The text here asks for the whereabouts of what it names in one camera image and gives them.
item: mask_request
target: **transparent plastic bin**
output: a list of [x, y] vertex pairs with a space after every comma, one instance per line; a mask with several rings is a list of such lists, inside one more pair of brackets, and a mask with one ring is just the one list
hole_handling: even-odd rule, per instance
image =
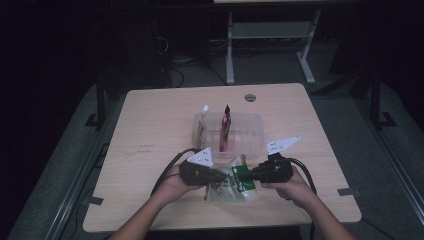
[[[221, 121], [224, 113], [209, 112], [205, 117], [206, 135], [205, 148], [210, 147], [214, 158], [236, 158], [245, 154], [248, 159], [259, 157], [264, 145], [264, 130], [262, 117], [257, 113], [231, 112], [231, 126], [228, 133], [227, 151], [219, 151]], [[197, 128], [202, 113], [194, 115], [193, 146], [196, 146]]]

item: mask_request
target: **person's right hand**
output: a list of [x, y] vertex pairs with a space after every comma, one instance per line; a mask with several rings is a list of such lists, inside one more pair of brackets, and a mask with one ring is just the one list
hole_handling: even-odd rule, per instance
[[309, 188], [303, 180], [295, 166], [293, 176], [285, 183], [261, 183], [263, 188], [275, 189], [278, 195], [284, 199], [292, 200], [296, 206], [304, 208], [305, 204], [316, 197], [315, 193]]

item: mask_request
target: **gray carpet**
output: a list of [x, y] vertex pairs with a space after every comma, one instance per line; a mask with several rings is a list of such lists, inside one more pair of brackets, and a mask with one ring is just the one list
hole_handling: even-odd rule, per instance
[[[308, 60], [317, 80], [315, 85], [305, 83], [295, 55], [299, 50], [296, 45], [268, 49], [266, 53], [252, 57], [236, 57], [235, 85], [299, 82], [308, 92], [319, 90], [340, 77], [328, 74], [336, 46], [334, 43], [313, 45]], [[202, 63], [194, 62], [177, 67], [184, 74], [181, 87], [223, 85], [223, 56], [211, 59], [210, 68], [213, 71], [199, 64]], [[181, 81], [181, 76], [176, 72], [171, 74], [171, 78], [173, 85]], [[381, 110], [390, 112], [398, 126], [384, 128], [376, 134], [369, 123], [366, 110], [363, 109], [368, 100], [352, 99], [348, 94], [351, 85], [352, 83], [348, 83], [328, 96], [311, 97], [346, 179], [358, 193], [356, 200], [363, 220], [348, 224], [347, 227], [359, 239], [422, 239], [423, 224], [400, 184], [378, 136], [382, 134], [387, 138], [417, 189], [423, 191], [424, 133], [403, 109], [397, 95], [383, 85]], [[96, 131], [95, 127], [84, 126], [88, 116], [96, 112], [95, 87], [87, 92], [9, 239], [45, 239], [52, 235], [62, 235], [60, 239], [104, 239], [109, 235], [86, 233], [82, 229], [87, 206], [81, 203], [86, 195], [92, 193], [100, 167], [94, 167], [83, 184], [83, 189], [78, 189], [81, 194], [75, 207], [72, 204], [61, 204], [69, 195], [72, 183], [77, 181], [76, 176], [81, 170], [79, 167], [82, 161], [89, 157], [89, 161], [94, 163], [103, 144], [110, 142], [124, 98], [125, 96], [120, 101], [107, 100], [107, 123], [100, 131]], [[99, 159], [97, 166], [102, 163], [102, 159]], [[67, 224], [63, 234], [52, 234], [54, 229], [50, 228], [58, 211], [66, 207], [72, 209], [72, 214], [65, 217], [67, 221], [64, 222]], [[303, 239], [309, 237], [308, 231], [309, 226], [301, 227]]]

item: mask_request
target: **white desk frame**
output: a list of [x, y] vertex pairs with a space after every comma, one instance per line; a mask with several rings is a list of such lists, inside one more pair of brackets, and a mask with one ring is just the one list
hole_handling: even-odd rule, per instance
[[233, 39], [252, 38], [305, 38], [306, 44], [303, 51], [297, 52], [297, 58], [302, 67], [306, 81], [309, 84], [315, 83], [315, 78], [306, 60], [309, 49], [314, 38], [315, 30], [321, 10], [315, 10], [312, 21], [306, 22], [253, 22], [234, 23], [232, 12], [228, 15], [228, 47], [226, 57], [227, 84], [234, 84], [233, 68]]

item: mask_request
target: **human hand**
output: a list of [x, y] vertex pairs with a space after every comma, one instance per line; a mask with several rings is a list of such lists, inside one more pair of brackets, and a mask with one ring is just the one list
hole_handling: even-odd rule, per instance
[[202, 188], [202, 186], [187, 186], [180, 178], [179, 172], [179, 165], [173, 166], [152, 195], [152, 198], [159, 201], [162, 206], [175, 202], [190, 191]]
[[316, 197], [295, 166], [293, 176], [285, 183], [261, 183], [263, 188], [275, 189], [284, 199], [292, 200], [296, 206], [304, 208], [305, 204]]

